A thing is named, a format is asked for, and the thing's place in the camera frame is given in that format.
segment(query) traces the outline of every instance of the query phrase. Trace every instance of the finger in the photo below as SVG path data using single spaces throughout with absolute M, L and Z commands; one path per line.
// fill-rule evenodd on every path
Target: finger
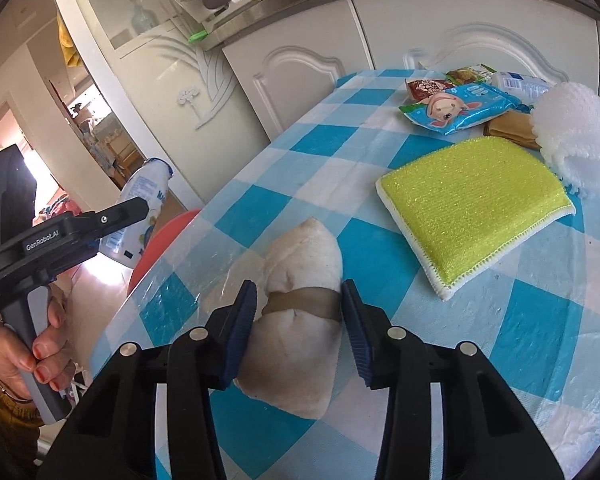
M 36 380 L 39 383 L 47 384 L 49 381 L 55 379 L 69 364 L 70 358 L 69 349 L 63 348 L 46 359 L 42 359 L 36 365 L 36 371 L 34 372 Z
M 64 308 L 56 298 L 51 298 L 51 301 L 49 301 L 47 314 L 52 327 L 60 328 L 64 323 Z
M 13 366 L 32 372 L 36 367 L 36 360 L 29 352 L 16 333 L 0 323 L 0 356 L 7 359 Z
M 60 328 L 48 326 L 45 331 L 33 341 L 33 355 L 36 359 L 46 359 L 59 352 L 67 342 L 68 329 L 62 324 Z
M 64 367 L 62 373 L 49 382 L 49 386 L 51 386 L 51 389 L 55 390 L 56 392 L 64 390 L 69 387 L 69 384 L 71 384 L 71 379 L 74 378 L 74 375 L 75 363 L 73 361 L 69 361 L 69 364 Z

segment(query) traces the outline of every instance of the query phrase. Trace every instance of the bracelet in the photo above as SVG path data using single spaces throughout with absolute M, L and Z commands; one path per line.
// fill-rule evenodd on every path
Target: bracelet
M 29 404 L 30 402 L 33 402 L 33 399 L 24 399 L 23 397 L 12 392 L 4 384 L 2 384 L 1 380 L 0 380 L 0 393 L 2 393 L 3 395 L 6 395 L 13 402 L 16 402 L 17 404 Z

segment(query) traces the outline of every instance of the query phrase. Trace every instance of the white sponge border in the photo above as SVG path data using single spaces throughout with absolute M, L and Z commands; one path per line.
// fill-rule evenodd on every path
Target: white sponge border
M 458 290 L 466 282 L 474 279 L 478 274 L 491 267 L 503 256 L 510 253 L 513 249 L 518 247 L 522 242 L 531 238 L 538 231 L 541 231 L 542 229 L 547 227 L 554 220 L 562 218 L 563 216 L 566 216 L 568 214 L 576 213 L 576 208 L 574 207 L 573 203 L 571 203 L 571 200 L 569 200 L 570 205 L 560 207 L 555 211 L 552 211 L 551 213 L 547 214 L 546 216 L 544 216 L 544 218 L 540 219 L 531 227 L 528 227 L 519 235 L 515 236 L 508 242 L 502 244 L 495 251 L 493 251 L 493 253 L 489 254 L 487 257 L 482 259 L 470 270 L 458 276 L 453 283 L 447 285 L 442 282 L 436 268 L 433 266 L 431 259 L 427 256 L 424 249 L 416 240 L 416 237 L 413 235 L 413 232 L 411 231 L 411 229 L 409 229 L 408 225 L 405 223 L 400 213 L 398 213 L 398 210 L 394 207 L 393 202 L 385 193 L 384 189 L 382 188 L 381 180 L 382 177 L 376 181 L 376 190 L 378 191 L 378 196 L 380 197 L 380 200 L 382 200 L 384 206 L 389 210 L 389 213 L 391 213 L 391 216 L 394 219 L 395 223 L 398 225 L 398 228 L 400 229 L 404 237 L 407 239 L 411 250 L 414 252 L 418 261 L 420 262 L 420 265 L 422 266 L 422 269 L 424 270 L 424 273 L 426 274 L 429 283 L 431 283 L 433 290 L 436 291 L 436 294 L 439 295 L 442 301 L 449 300 L 456 293 L 456 290 Z

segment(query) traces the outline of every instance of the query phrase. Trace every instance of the brown strap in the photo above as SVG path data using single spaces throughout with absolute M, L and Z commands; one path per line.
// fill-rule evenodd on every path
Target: brown strap
M 291 292 L 271 292 L 262 315 L 296 308 L 324 319 L 340 321 L 340 293 L 321 286 L 296 288 Z

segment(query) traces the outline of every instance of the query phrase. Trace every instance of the blue wet wipes package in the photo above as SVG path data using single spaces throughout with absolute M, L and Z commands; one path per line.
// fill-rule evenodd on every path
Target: blue wet wipes package
M 487 83 L 469 83 L 403 105 L 400 111 L 413 123 L 448 135 L 485 123 L 519 104 L 517 97 Z

